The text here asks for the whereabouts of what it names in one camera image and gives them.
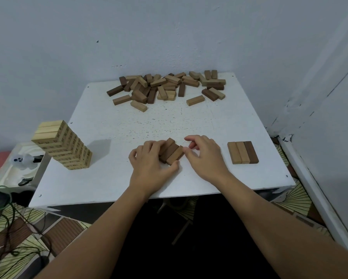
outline white wall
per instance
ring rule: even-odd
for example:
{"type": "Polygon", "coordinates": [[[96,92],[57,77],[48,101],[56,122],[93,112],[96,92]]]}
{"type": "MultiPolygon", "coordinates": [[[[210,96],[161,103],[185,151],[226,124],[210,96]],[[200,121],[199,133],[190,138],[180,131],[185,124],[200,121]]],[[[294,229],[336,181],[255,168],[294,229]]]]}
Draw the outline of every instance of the white wall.
{"type": "Polygon", "coordinates": [[[0,0],[0,150],[67,121],[88,82],[148,72],[234,71],[269,126],[347,13],[348,0],[0,0]]]}
{"type": "Polygon", "coordinates": [[[348,75],[295,132],[292,144],[348,229],[348,75]]]}

